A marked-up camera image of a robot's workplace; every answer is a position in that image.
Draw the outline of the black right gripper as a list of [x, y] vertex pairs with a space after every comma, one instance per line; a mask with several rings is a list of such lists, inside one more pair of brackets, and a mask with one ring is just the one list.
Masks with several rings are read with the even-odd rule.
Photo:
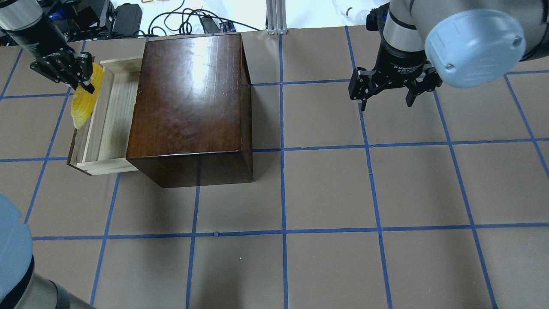
[[[381, 46], [373, 70], [362, 67], [353, 69], [348, 86], [350, 99], [359, 100], [360, 110], [364, 112], [368, 99], [377, 95], [378, 91], [406, 87], [406, 104], [412, 107], [417, 96], [433, 92], [443, 84], [437, 69], [426, 61], [424, 50], [400, 51], [391, 46]], [[422, 73], [424, 77], [418, 82], [417, 78]]]

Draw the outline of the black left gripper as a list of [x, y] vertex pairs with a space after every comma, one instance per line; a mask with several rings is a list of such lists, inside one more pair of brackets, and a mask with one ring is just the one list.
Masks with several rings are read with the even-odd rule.
[[[65, 83], [73, 90], [81, 86], [94, 94], [91, 83], [94, 57], [87, 51], [77, 53], [67, 45], [63, 34], [49, 17], [8, 17], [8, 35], [31, 56], [37, 58], [30, 69], [55, 83]], [[59, 55], [67, 58], [45, 59]]]

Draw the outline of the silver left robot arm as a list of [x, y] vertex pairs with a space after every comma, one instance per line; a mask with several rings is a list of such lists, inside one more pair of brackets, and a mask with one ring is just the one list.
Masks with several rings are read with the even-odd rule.
[[55, 83], [65, 83], [76, 90], [81, 86], [94, 94], [91, 77], [92, 55], [77, 52], [67, 44], [65, 36], [45, 14], [36, 0], [3, 0], [0, 25], [34, 61], [30, 69]]

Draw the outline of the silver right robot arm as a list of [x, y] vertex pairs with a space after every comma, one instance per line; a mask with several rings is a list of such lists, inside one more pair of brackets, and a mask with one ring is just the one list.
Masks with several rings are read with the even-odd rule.
[[391, 0], [365, 21], [380, 45], [373, 69], [353, 70], [348, 91], [361, 102], [406, 88], [406, 104], [442, 84], [474, 88], [519, 62], [548, 55], [546, 0]]

